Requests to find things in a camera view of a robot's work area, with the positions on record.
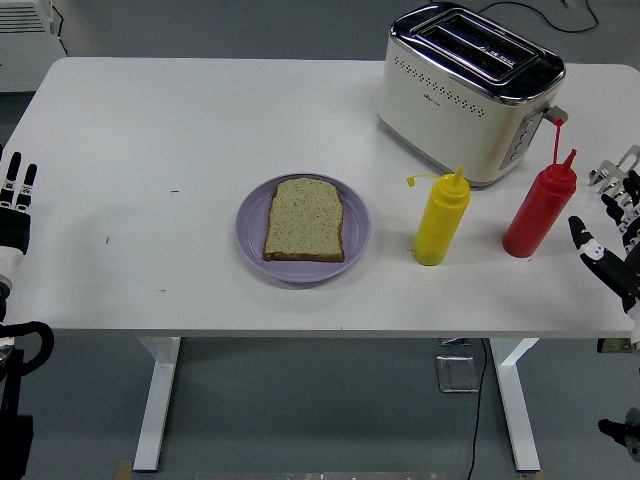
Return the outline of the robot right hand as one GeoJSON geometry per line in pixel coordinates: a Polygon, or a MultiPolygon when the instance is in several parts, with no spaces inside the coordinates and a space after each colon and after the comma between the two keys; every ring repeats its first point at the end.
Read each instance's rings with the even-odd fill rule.
{"type": "Polygon", "coordinates": [[[639,174],[631,170],[622,180],[632,208],[625,210],[616,198],[602,194],[607,215],[621,232],[626,257],[621,259],[600,244],[578,216],[570,216],[568,224],[573,243],[586,267],[622,301],[623,311],[634,322],[630,343],[639,353],[639,174]]]}

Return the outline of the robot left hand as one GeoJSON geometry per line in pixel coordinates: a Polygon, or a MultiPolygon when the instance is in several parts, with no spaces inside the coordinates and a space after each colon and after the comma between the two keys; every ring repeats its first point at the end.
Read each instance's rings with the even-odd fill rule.
{"type": "Polygon", "coordinates": [[[29,209],[37,175],[33,163],[18,182],[22,154],[12,154],[6,176],[1,184],[1,296],[7,298],[13,288],[15,270],[26,256],[31,233],[29,209]]]}

